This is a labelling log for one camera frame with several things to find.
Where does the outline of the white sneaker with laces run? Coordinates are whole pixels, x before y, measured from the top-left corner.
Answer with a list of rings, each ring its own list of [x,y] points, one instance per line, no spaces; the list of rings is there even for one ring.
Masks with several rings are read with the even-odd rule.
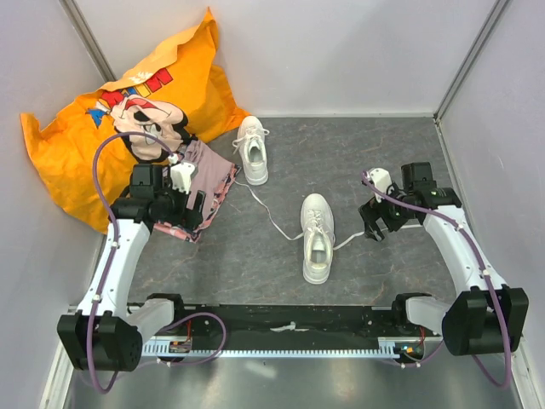
[[[306,282],[312,285],[322,285],[330,276],[334,252],[348,245],[356,238],[363,237],[364,231],[357,232],[336,244],[334,234],[334,216],[327,200],[318,193],[307,195],[301,205],[300,224],[301,233],[290,237],[273,220],[272,213],[267,205],[262,202],[250,185],[236,181],[236,184],[246,187],[253,199],[266,209],[268,219],[276,230],[288,241],[303,239],[302,275]]]

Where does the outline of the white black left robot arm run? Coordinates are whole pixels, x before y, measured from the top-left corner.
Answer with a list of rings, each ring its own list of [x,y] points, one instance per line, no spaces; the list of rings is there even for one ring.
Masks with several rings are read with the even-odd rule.
[[[161,330],[169,335],[186,328],[181,297],[149,296],[136,312],[128,311],[129,288],[135,268],[158,223],[202,221],[205,194],[196,193],[193,208],[187,201],[198,167],[138,164],[129,185],[111,206],[106,245],[94,278],[74,314],[61,315],[57,332],[74,368],[80,371],[132,372],[144,344]]]

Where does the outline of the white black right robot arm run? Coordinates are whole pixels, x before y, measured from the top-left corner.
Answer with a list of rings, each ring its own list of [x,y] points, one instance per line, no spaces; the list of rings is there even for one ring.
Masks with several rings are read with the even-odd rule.
[[[374,168],[362,174],[373,197],[359,207],[367,238],[385,238],[416,220],[433,239],[455,286],[447,304],[426,293],[396,296],[390,325],[399,335],[419,326],[438,333],[455,356],[512,353],[518,349],[529,298],[513,288],[491,266],[471,231],[462,202],[451,187],[439,187],[430,163],[405,164],[402,183]]]

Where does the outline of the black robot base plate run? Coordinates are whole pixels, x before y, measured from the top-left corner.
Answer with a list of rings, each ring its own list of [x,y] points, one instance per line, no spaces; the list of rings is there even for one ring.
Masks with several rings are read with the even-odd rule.
[[[439,335],[400,324],[389,307],[361,305],[187,304],[188,323],[155,337],[202,349],[371,349],[378,338],[402,343],[437,343]],[[275,333],[272,327],[294,321],[305,332]]]

